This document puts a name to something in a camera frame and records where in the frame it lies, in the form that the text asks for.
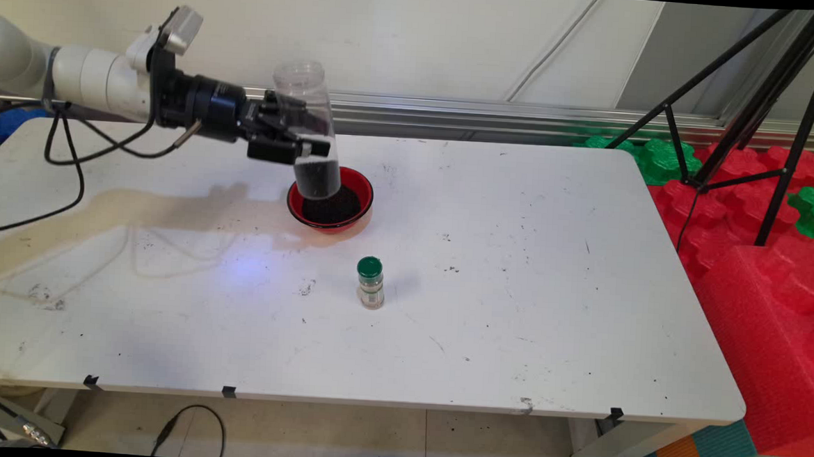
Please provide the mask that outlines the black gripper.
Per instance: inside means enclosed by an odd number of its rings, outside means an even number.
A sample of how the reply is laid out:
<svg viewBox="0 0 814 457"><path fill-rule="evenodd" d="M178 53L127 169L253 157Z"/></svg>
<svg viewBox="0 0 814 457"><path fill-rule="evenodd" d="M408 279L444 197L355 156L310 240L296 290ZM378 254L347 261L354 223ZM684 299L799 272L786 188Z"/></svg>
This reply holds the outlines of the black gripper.
<svg viewBox="0 0 814 457"><path fill-rule="evenodd" d="M233 143L247 140L249 159L296 165L309 157L326 158L332 143L325 138L326 119L304 99L268 89L249 99L244 88L209 77L191 77L186 96L189 136Z"/></svg>

